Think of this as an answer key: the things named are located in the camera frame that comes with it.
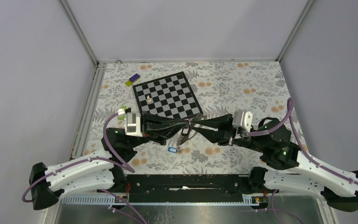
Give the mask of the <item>blue capped key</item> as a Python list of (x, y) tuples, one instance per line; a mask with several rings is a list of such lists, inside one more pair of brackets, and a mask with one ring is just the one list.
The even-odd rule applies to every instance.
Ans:
[(168, 151), (171, 152), (171, 153), (177, 153), (178, 149), (174, 148), (174, 147), (168, 147)]

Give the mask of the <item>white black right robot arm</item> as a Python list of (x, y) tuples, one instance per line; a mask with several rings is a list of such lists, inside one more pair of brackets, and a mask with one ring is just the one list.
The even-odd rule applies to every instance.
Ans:
[(290, 140), (291, 131), (267, 117), (257, 127), (248, 115), (227, 114), (196, 120), (194, 130), (220, 146), (235, 145), (261, 154), (266, 167), (254, 167), (245, 181), (245, 191), (288, 191), (313, 196), (330, 207), (358, 210), (358, 170), (344, 171), (325, 164)]

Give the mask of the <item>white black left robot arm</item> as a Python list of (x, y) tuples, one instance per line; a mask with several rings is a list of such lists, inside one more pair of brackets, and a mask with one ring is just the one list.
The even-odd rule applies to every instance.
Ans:
[(135, 148), (150, 141), (164, 146), (190, 123), (191, 118), (167, 118), (119, 109), (104, 124), (102, 149), (57, 165), (46, 166), (42, 162), (33, 165), (29, 188), (22, 200), (31, 203), (34, 210), (42, 210), (78, 192), (110, 188), (122, 191), (126, 180), (114, 172), (134, 172), (129, 161), (137, 154)]

